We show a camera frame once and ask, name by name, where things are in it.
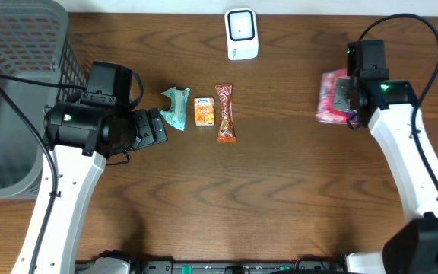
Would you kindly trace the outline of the orange brown snack bar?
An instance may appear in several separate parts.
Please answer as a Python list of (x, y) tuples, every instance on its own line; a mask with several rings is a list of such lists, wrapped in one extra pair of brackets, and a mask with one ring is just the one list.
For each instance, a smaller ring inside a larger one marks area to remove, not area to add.
[(221, 102), (221, 121), (217, 141), (219, 143), (236, 143), (236, 133), (233, 126), (232, 113), (232, 89), (231, 84), (219, 84), (215, 86)]

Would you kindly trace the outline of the teal wet wipes pack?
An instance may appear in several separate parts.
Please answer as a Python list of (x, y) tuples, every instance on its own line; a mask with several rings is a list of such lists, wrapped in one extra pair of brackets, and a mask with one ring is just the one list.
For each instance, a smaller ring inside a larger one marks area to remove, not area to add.
[(161, 110), (160, 114), (169, 125), (180, 131), (186, 129), (186, 109), (190, 91), (190, 88), (180, 90), (174, 87), (162, 93), (170, 99), (171, 105), (169, 110)]

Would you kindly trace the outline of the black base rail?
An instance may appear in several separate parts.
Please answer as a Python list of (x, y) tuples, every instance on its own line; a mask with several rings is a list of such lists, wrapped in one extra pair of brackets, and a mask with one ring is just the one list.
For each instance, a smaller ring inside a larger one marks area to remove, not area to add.
[(339, 263), (329, 261), (301, 260), (295, 263), (194, 263), (137, 261), (101, 257), (92, 263), (78, 263), (75, 273), (102, 274), (269, 274), (269, 273), (345, 273)]

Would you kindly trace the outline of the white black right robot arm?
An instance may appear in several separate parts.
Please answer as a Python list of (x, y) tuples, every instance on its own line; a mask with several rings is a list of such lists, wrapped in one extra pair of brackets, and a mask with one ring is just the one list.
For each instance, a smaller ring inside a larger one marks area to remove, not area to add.
[(366, 127), (388, 162), (401, 197), (405, 226), (381, 251), (351, 253), (352, 273), (438, 273), (438, 158), (427, 137), (417, 96), (406, 80), (392, 80), (384, 43), (347, 46), (347, 79), (337, 84), (350, 129)]

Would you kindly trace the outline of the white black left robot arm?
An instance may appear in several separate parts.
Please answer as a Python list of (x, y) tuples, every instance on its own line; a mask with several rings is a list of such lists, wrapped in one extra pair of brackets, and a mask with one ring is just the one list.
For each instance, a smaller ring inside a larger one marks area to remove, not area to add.
[(45, 125), (40, 190), (14, 273), (73, 273), (90, 198), (109, 157), (167, 140), (157, 108), (61, 102)]

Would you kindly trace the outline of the red purple noodle packet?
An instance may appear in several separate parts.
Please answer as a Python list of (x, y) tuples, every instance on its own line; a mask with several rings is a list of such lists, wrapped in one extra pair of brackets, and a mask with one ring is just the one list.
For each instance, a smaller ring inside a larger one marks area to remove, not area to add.
[(321, 123), (345, 124), (348, 118), (355, 114), (355, 111), (350, 111), (345, 107), (341, 107), (340, 110), (335, 109), (336, 84), (345, 87), (341, 80), (350, 80), (346, 68), (322, 74), (316, 113), (317, 120)]

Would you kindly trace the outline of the orange tissue box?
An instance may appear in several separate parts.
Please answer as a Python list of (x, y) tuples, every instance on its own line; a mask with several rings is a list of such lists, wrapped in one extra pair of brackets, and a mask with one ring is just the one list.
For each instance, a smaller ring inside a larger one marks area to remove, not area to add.
[(197, 97), (194, 99), (195, 124), (197, 126), (213, 126), (215, 124), (214, 105), (213, 97)]

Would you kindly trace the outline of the white barcode scanner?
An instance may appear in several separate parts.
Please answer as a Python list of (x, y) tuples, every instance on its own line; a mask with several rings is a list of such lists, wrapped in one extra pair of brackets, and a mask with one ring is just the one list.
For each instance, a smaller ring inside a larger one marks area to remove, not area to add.
[(224, 15), (224, 23), (228, 59), (254, 59), (259, 53), (256, 13), (250, 8), (230, 9)]

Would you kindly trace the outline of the grey plastic basket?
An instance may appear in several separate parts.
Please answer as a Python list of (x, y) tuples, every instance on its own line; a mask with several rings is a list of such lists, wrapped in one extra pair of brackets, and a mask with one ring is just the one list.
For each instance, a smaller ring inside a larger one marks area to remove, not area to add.
[[(0, 1), (0, 86), (40, 133), (44, 113), (85, 86), (67, 38), (67, 11), (54, 1)], [(37, 197), (45, 164), (30, 130), (0, 95), (0, 199)]]

